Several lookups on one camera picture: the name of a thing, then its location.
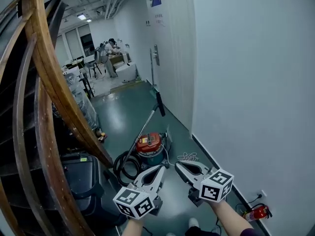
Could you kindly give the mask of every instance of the shoe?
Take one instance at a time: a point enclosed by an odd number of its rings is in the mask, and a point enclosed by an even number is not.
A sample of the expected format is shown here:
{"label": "shoe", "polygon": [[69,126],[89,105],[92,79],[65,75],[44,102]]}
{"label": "shoe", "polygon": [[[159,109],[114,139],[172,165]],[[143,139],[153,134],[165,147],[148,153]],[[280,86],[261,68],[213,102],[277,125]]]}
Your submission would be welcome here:
{"label": "shoe", "polygon": [[190,218],[188,225],[189,225],[189,228],[193,226],[199,227],[198,220],[196,220],[195,218]]}

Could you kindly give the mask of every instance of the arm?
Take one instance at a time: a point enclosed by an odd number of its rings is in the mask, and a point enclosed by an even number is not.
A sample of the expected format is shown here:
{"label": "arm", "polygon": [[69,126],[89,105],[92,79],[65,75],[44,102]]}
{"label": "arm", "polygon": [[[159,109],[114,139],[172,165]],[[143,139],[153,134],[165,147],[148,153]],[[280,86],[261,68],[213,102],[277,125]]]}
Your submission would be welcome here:
{"label": "arm", "polygon": [[143,220],[130,219],[122,236],[141,236]]}
{"label": "arm", "polygon": [[250,223],[238,215],[226,201],[209,202],[209,205],[221,221],[227,235],[240,236],[245,229],[252,229]]}

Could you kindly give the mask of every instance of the white box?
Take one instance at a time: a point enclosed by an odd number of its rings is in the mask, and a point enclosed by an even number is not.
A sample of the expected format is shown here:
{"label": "white box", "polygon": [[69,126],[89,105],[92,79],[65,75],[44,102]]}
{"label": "white box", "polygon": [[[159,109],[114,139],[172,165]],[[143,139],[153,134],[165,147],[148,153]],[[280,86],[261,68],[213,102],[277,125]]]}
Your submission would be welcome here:
{"label": "white box", "polygon": [[217,170],[200,183],[199,198],[220,202],[231,191],[234,176],[224,170]]}
{"label": "white box", "polygon": [[146,192],[122,187],[113,199],[119,211],[129,217],[141,219],[155,208]]}

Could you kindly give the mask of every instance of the vacuum wand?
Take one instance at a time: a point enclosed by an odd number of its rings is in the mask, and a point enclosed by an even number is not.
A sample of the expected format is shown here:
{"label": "vacuum wand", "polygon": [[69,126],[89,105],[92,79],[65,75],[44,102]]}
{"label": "vacuum wand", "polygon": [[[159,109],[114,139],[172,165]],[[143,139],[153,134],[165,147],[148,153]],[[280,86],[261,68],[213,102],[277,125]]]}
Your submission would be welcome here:
{"label": "vacuum wand", "polygon": [[125,157],[123,163],[120,165],[120,169],[123,169],[128,158],[130,157],[131,153],[133,152],[134,148],[136,147],[140,137],[142,136],[142,133],[143,131],[145,130],[145,128],[147,127],[148,123],[150,122],[152,116],[154,115],[155,111],[159,108],[160,112],[161,112],[161,115],[162,116],[165,116],[165,110],[164,110],[164,106],[163,106],[163,103],[162,103],[162,99],[161,99],[161,95],[159,92],[156,93],[156,96],[157,96],[157,104],[153,107],[146,123],[144,124],[144,126],[142,127],[139,135],[137,136],[137,138],[134,140],[129,152],[128,152],[128,155]]}

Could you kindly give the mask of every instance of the white cable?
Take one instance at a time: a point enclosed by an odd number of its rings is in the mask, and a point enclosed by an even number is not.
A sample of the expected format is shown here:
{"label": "white cable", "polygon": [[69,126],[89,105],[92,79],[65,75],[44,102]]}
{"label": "white cable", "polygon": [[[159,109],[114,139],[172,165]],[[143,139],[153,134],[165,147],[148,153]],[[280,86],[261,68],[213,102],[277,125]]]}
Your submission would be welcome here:
{"label": "white cable", "polygon": [[[165,149],[168,164],[175,166],[174,164],[171,164],[171,163],[169,162],[168,152],[167,152],[166,148],[163,146],[163,144],[161,144],[161,146]],[[190,154],[184,152],[184,154],[183,154],[183,155],[179,155],[179,156],[177,157],[177,159],[180,160],[180,161],[182,161],[182,160],[186,160],[186,161],[198,161],[198,160],[199,160],[199,158],[197,157],[197,153],[195,153],[195,152],[194,152],[194,153],[190,153]]]}

